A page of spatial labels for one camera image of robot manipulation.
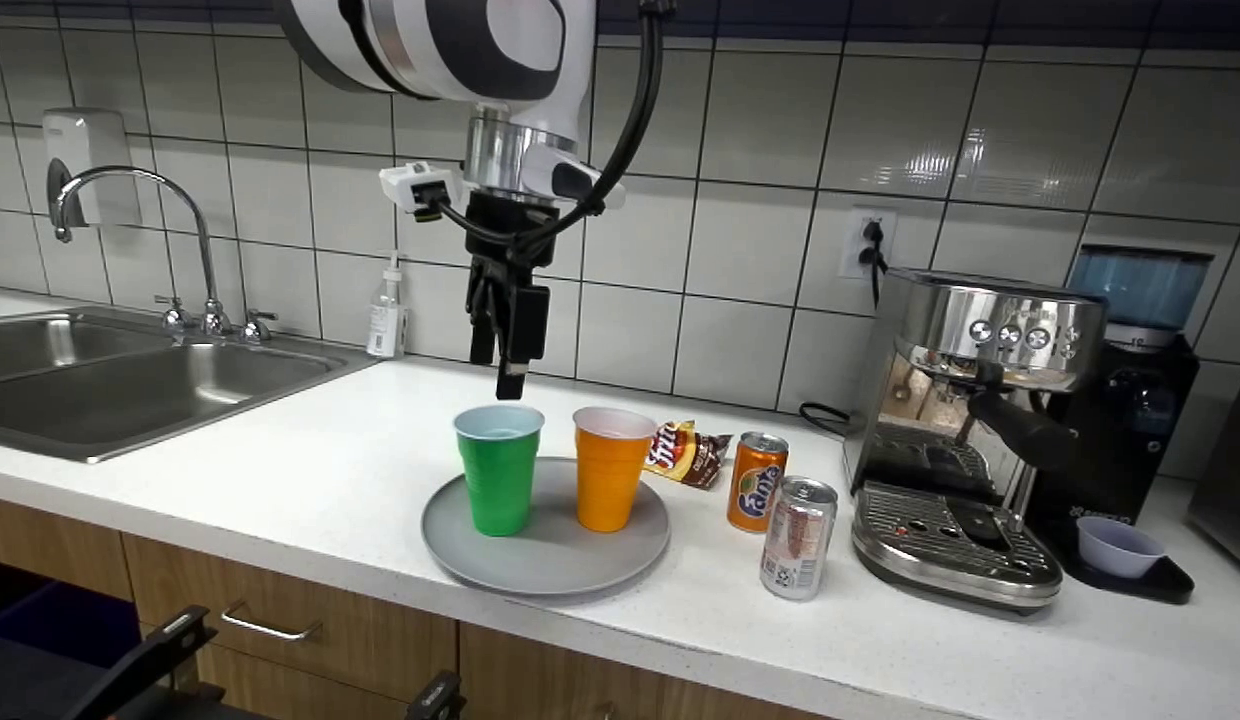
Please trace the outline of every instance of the snack package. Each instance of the snack package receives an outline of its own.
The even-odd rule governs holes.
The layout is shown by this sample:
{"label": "snack package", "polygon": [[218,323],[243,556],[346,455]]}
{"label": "snack package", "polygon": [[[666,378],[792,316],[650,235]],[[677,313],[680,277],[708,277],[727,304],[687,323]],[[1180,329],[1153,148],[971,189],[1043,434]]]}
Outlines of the snack package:
{"label": "snack package", "polygon": [[677,485],[710,486],[733,434],[703,434],[692,420],[663,422],[647,448],[647,470]]}

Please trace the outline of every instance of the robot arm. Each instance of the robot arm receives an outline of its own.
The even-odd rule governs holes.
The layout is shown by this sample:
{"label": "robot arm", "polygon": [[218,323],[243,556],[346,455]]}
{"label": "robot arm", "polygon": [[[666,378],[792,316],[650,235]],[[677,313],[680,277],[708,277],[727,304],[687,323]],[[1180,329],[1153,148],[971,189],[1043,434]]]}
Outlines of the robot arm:
{"label": "robot arm", "polygon": [[590,76],[597,0],[275,0],[301,56],[344,89],[473,104],[466,207],[451,182],[410,159],[380,171],[382,192],[419,225],[466,231],[473,362],[501,366],[497,396],[514,398],[543,355],[554,231],[600,215],[626,171],[661,94],[663,19],[677,0],[635,0],[643,67],[612,159],[575,159],[581,108]]}

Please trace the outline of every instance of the cabinet handle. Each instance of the cabinet handle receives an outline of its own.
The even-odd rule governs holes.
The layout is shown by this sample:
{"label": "cabinet handle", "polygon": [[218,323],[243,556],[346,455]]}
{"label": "cabinet handle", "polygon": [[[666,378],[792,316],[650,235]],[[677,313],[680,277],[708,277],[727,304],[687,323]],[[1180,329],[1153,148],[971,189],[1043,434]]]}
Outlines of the cabinet handle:
{"label": "cabinet handle", "polygon": [[238,628],[238,631],[255,631],[255,637],[266,637],[266,639],[280,639],[280,642],[304,642],[309,639],[309,628],[301,628],[301,631],[266,628],[266,624],[236,617],[236,607],[218,610],[218,624]]}

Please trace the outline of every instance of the wall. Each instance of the wall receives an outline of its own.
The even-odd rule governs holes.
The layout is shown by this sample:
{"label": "wall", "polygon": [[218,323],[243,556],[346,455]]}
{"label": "wall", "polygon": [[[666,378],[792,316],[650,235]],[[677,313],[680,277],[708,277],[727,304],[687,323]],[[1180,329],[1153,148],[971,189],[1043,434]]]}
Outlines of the wall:
{"label": "wall", "polygon": [[[590,159],[635,50],[597,63]],[[198,197],[230,313],[360,345],[392,239],[410,351],[465,355],[465,246],[389,212],[374,166],[457,159],[465,112],[335,92],[266,22],[0,13],[0,286],[154,313],[198,304],[192,220],[145,189],[145,226],[54,242],[44,108],[116,108],[133,159]],[[558,239],[538,371],[746,408],[844,405],[870,333],[844,269],[856,207],[896,212],[896,269],[1059,285],[1081,242],[1209,251],[1203,355],[1166,470],[1199,470],[1240,387],[1240,50],[677,41],[624,207]]]}

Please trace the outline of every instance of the can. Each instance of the can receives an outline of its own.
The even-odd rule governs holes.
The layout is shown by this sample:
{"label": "can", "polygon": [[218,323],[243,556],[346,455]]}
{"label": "can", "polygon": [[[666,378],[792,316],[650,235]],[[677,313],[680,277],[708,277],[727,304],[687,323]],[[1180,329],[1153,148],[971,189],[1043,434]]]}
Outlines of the can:
{"label": "can", "polygon": [[773,595],[813,598],[824,578],[834,492],[787,476],[773,502],[773,533],[758,560],[758,578]]}
{"label": "can", "polygon": [[787,442],[779,434],[744,433],[737,442],[727,521],[744,533],[767,533],[773,496],[782,480]]}

